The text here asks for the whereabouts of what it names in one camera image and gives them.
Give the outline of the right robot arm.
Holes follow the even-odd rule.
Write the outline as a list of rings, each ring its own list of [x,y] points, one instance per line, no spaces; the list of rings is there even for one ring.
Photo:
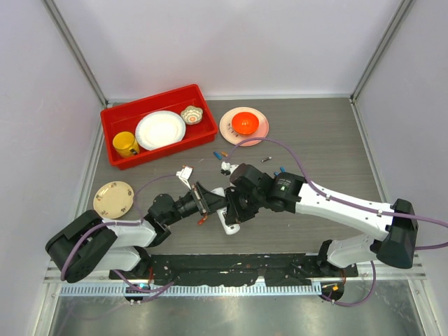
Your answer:
[[[322,243],[316,268],[323,276],[373,260],[398,269],[412,268],[419,226],[407,200],[370,202],[314,185],[296,174],[282,172],[271,177],[250,164],[224,162],[221,172],[230,180],[226,190],[228,226],[269,209],[316,216],[360,231],[356,237]]]

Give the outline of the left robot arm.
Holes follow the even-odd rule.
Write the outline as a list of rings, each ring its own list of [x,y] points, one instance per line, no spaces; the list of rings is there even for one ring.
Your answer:
[[[148,247],[159,246],[171,234],[169,226],[193,214],[206,217],[227,206],[223,188],[207,190],[192,185],[182,197],[159,194],[140,220],[115,221],[87,210],[49,239],[45,251],[73,284],[93,272],[107,271],[110,278],[142,279],[150,274]]]

